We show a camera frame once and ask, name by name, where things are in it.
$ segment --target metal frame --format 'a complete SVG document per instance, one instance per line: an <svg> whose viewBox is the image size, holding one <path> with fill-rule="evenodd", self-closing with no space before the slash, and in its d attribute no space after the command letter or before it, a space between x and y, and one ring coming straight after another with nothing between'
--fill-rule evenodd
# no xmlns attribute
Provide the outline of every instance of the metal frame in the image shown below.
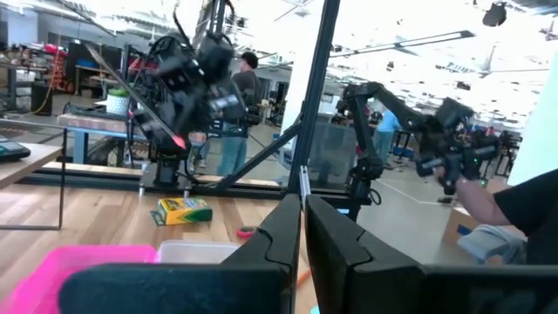
<svg viewBox="0 0 558 314"><path fill-rule="evenodd" d="M30 122L19 122L19 121L10 121L13 124L25 124L30 126L42 126L42 127L55 127L56 126L49 126L49 125L41 125L38 123L30 123ZM0 225L0 230L28 230L28 231L48 231L48 230L60 230L64 224L64 191L65 191L65 177L66 177L66 150L67 150L67 143L68 143L68 130L64 128L62 134L62 167L60 169L60 204L58 206L58 225L56 226L49 226L49 225ZM32 181L26 181L25 179L17 181L15 183L26 183L32 184Z"/></svg>

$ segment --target robotic arm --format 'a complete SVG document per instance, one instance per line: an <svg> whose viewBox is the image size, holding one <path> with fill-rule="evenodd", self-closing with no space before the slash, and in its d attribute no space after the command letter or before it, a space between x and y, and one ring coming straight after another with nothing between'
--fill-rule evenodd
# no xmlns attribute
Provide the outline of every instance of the robotic arm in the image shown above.
<svg viewBox="0 0 558 314"><path fill-rule="evenodd" d="M473 109L446 98L432 115L424 115L412 110L383 85L369 82L349 85L344 91L344 101L353 113L357 141L362 154L357 166L351 170L350 191L354 195L370 190L371 181L380 177L384 163L378 157L371 140L370 128L364 116L364 106L370 98L382 102L395 114L401 126L419 139L417 173L419 176L432 174L435 167L444 167L445 177L440 181L447 195L455 193L455 181L464 175L478 179L476 162L489 160L497 154L498 139L486 137L483 140L465 143L455 139L455 131L474 115Z"/></svg>

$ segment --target wooden tabletop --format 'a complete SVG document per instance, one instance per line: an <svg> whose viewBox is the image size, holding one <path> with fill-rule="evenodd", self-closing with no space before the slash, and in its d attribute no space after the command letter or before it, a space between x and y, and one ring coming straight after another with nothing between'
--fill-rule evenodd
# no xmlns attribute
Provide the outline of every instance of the wooden tabletop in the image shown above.
<svg viewBox="0 0 558 314"><path fill-rule="evenodd" d="M54 223L57 219L59 188L12 185L4 190L0 221ZM112 190L67 188L65 224L61 231L0 231L0 300L28 276L53 249L64 245L149 244L158 248L165 240L235 242L243 244L236 230L259 225L277 201L202 197L213 209L211 222L157 227L150 215L158 195ZM302 230L299 276L308 269L308 255ZM309 314L316 305L311 278L296 295L296 313Z"/></svg>
<svg viewBox="0 0 558 314"><path fill-rule="evenodd" d="M43 166L45 169L61 169L62 163L52 161ZM107 167L107 166L95 166L95 165L82 165L82 164L73 164L69 163L66 164L67 170L72 171L80 171L80 172L87 172L92 174L123 174L123 175L131 175L131 176L138 176L140 177L143 175L143 171L139 169L129 169L129 168L122 168L122 167ZM196 179L200 182L217 182L222 179L219 175L196 175ZM252 185L260 185L260 186L267 186L267 187L279 187L279 184L275 181L268 181L268 180L257 180L257 179L239 179L236 183L240 184L252 184Z"/></svg>
<svg viewBox="0 0 558 314"><path fill-rule="evenodd" d="M126 123L116 119L103 119L65 113L57 117L57 123L59 126L91 129L92 133L95 131L126 133ZM138 127L134 128L134 134L143 136Z"/></svg>
<svg viewBox="0 0 558 314"><path fill-rule="evenodd" d="M26 175L33 173L62 153L62 147L43 144L20 144L29 148L31 155L16 162L0 163L0 189L6 188Z"/></svg>

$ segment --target black shirt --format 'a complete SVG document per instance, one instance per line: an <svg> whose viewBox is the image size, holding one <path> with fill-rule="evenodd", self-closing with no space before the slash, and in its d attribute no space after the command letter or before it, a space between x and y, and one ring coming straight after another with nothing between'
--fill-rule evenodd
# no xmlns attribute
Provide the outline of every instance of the black shirt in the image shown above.
<svg viewBox="0 0 558 314"><path fill-rule="evenodd" d="M527 263L558 265L558 169L494 194L527 239Z"/></svg>
<svg viewBox="0 0 558 314"><path fill-rule="evenodd" d="M260 80L253 71L239 72L231 78L244 95L254 97L254 105L260 103Z"/></svg>

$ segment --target red object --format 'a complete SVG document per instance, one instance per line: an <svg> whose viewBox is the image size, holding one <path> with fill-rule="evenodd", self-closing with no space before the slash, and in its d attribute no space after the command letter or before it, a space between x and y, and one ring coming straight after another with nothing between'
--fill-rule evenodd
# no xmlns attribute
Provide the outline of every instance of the red object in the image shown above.
<svg viewBox="0 0 558 314"><path fill-rule="evenodd" d="M186 149L186 142L178 136L173 136L174 144L178 145L178 147L182 147L182 149Z"/></svg>
<svg viewBox="0 0 558 314"><path fill-rule="evenodd" d="M236 230L236 236L241 239L249 239L257 230L257 227L242 227Z"/></svg>
<svg viewBox="0 0 558 314"><path fill-rule="evenodd" d="M56 54L56 51L58 51L58 47L55 44L46 44L44 46L44 52L46 53L50 53L50 54ZM60 52L58 53L58 55L60 57L67 57L68 56L68 52L63 51L62 49L60 49Z"/></svg>

